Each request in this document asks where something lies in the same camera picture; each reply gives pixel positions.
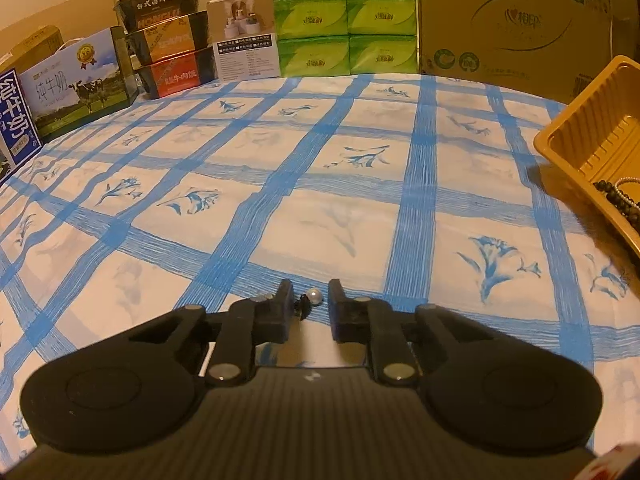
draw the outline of gold medal with red ribbon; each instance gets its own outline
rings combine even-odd
[[[88,64],[95,65],[97,61],[94,58],[95,49],[91,43],[85,43],[78,49],[78,61],[81,63],[80,68],[86,70]]]

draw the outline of green tissue package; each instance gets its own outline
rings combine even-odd
[[[347,0],[349,34],[414,36],[415,0]]]
[[[415,36],[350,36],[349,64],[352,74],[418,72]]]
[[[274,0],[279,40],[345,36],[346,0]]]
[[[278,42],[280,75],[349,75],[349,38],[328,36]]]

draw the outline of blue and white checkered tablecloth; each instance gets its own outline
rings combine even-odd
[[[640,440],[640,283],[604,220],[533,149],[560,110],[418,75],[208,84],[48,144],[0,190],[0,459],[33,447],[44,362],[187,303],[208,312],[341,278],[426,300],[599,379],[593,445]],[[326,304],[261,362],[360,362]]]

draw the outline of yellow plastic basket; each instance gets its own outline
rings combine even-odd
[[[536,149],[580,188],[640,258],[640,234],[593,186],[640,178],[640,64],[615,57],[534,140]],[[640,184],[621,186],[640,202]]]

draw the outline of pearl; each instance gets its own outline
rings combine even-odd
[[[320,292],[319,288],[312,287],[308,291],[305,292],[306,297],[309,298],[309,302],[311,305],[316,306],[322,303],[322,292]]]

